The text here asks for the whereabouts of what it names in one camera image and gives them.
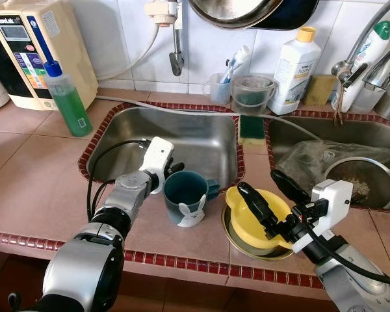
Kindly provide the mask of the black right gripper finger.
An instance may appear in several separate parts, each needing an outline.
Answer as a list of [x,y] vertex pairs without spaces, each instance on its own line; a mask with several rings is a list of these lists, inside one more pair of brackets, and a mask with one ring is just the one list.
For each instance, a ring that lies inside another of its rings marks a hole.
[[249,211],[252,212],[261,226],[270,228],[278,224],[280,220],[273,213],[269,203],[257,189],[246,182],[239,182],[237,184],[237,190],[239,190],[239,194],[244,199]]
[[311,196],[303,190],[299,184],[281,170],[272,170],[270,178],[275,182],[281,193],[297,205],[307,205],[311,202]]

